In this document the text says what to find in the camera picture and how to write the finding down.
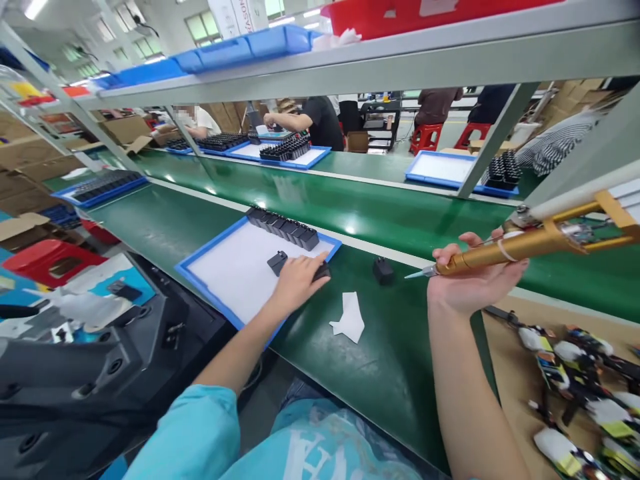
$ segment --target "person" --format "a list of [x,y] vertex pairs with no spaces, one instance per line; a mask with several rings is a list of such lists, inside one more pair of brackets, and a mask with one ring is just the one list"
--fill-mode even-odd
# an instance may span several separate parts
[[415,115],[413,126],[444,123],[449,116],[451,104],[465,94],[462,88],[424,89],[418,95],[420,110]]
[[[222,130],[220,130],[220,127],[218,127],[209,112],[199,105],[181,105],[176,107],[175,110],[178,119],[183,123],[190,136],[195,139],[204,139],[222,133]],[[165,124],[151,132],[152,136],[155,137],[177,130],[173,120],[168,115],[162,115],[160,120],[164,121]]]
[[[497,229],[492,236],[498,239],[502,233]],[[474,233],[465,233],[460,240],[470,247],[482,244]],[[434,250],[433,256],[446,265],[460,251],[452,243]],[[329,282],[327,277],[313,281],[326,257],[323,253],[287,260],[271,298],[173,402],[125,480],[437,480],[442,476],[433,467],[419,473],[357,414],[299,381],[289,390],[270,436],[238,458],[237,396],[283,319]],[[528,261],[520,261],[463,277],[429,280],[429,340],[425,341],[431,344],[440,429],[454,480],[530,480],[485,376],[469,321],[476,310],[506,296],[527,266]],[[429,372],[425,380],[429,381]]]
[[264,121],[268,127],[277,123],[293,132],[309,130],[312,145],[330,147],[334,151],[345,149],[338,116],[331,101],[325,95],[309,97],[300,114],[266,113]]
[[516,152],[516,163],[522,169],[532,169],[539,177],[548,175],[613,110],[627,92],[628,90],[614,92],[582,112],[546,129]]
[[489,123],[493,125],[498,120],[514,88],[514,83],[483,87],[482,92],[478,95],[476,104],[469,112],[467,121],[469,123]]

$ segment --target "white paper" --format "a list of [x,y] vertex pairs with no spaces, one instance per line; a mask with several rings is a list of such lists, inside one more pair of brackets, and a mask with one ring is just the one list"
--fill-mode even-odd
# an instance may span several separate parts
[[64,177],[62,177],[64,180],[71,180],[74,179],[76,177],[79,177],[80,175],[86,173],[89,169],[87,167],[82,167],[82,168],[78,168],[76,170],[72,170],[70,171],[68,174],[66,174]]
[[352,342],[358,343],[365,329],[365,323],[360,314],[360,304],[356,292],[342,294],[342,317],[338,322],[329,322],[333,327],[333,334],[345,334]]

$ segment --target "window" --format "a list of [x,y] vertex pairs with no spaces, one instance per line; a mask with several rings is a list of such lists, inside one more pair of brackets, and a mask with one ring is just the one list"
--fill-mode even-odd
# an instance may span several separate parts
[[98,75],[100,70],[93,63],[87,63],[82,67],[78,68],[78,73],[82,78],[90,78],[94,75]]
[[115,8],[114,13],[118,25],[120,25],[120,28],[125,32],[131,31],[135,28],[135,22],[133,21],[134,15],[140,17],[140,21],[142,23],[145,22],[145,18],[142,16],[140,9],[136,6],[133,0],[122,2]]
[[185,19],[191,38],[198,47],[206,47],[212,43],[222,40],[218,33],[218,27],[213,20],[211,10],[206,10],[198,15]]
[[105,42],[109,42],[115,38],[115,35],[111,31],[111,29],[105,23],[104,18],[100,17],[100,20],[98,20],[96,26],[98,27],[98,32],[100,32],[102,40],[104,40]]
[[144,60],[155,59],[162,56],[160,42],[158,42],[158,38],[155,36],[144,37],[140,40],[136,40],[136,42],[133,43],[133,48],[141,58],[144,58]]
[[80,55],[73,45],[65,45],[62,47],[62,53],[69,61],[76,61],[84,58],[84,55]]
[[267,18],[282,17],[285,14],[285,4],[283,0],[265,0],[265,9],[267,10]]
[[122,48],[122,47],[120,47],[120,48],[118,48],[118,49],[114,50],[114,51],[113,51],[113,53],[115,54],[115,57],[116,57],[118,60],[128,60],[128,59],[129,59],[129,57],[128,57],[128,56],[127,56],[127,54],[125,53],[124,48]]

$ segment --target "ceiling light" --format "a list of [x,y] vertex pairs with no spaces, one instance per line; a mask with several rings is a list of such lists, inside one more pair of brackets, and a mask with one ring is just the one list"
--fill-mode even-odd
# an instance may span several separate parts
[[320,9],[309,10],[308,12],[304,12],[302,14],[304,18],[315,17],[316,15],[320,15]]
[[293,18],[293,17],[285,17],[285,18],[276,20],[275,22],[271,22],[269,24],[269,28],[278,27],[279,25],[286,25],[286,24],[291,23],[293,21],[295,21],[295,18]]
[[40,10],[42,10],[42,7],[44,7],[47,2],[48,0],[32,0],[25,10],[25,17],[29,20],[35,20],[38,13],[40,13]]

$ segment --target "brown cardboard sheet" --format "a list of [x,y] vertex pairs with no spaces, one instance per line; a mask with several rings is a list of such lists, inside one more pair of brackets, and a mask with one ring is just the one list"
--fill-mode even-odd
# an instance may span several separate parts
[[[565,338],[564,325],[577,325],[610,342],[619,357],[640,363],[640,359],[629,348],[633,343],[640,343],[640,325],[582,315],[515,297],[500,301],[496,307],[506,311],[514,310],[524,324],[552,329],[558,336],[558,341]],[[543,385],[533,352],[522,346],[516,330],[507,327],[504,321],[484,312],[483,317],[502,408],[531,477],[533,480],[557,480],[558,475],[533,442],[534,434],[545,427],[540,416],[527,405],[528,400],[540,402]],[[607,369],[603,370],[602,378],[603,384],[610,390],[626,390],[620,376]],[[560,418],[566,401],[552,395],[550,404],[556,421],[562,425]],[[566,431],[578,447],[597,453],[600,442],[598,429],[584,411],[580,410],[576,414]]]

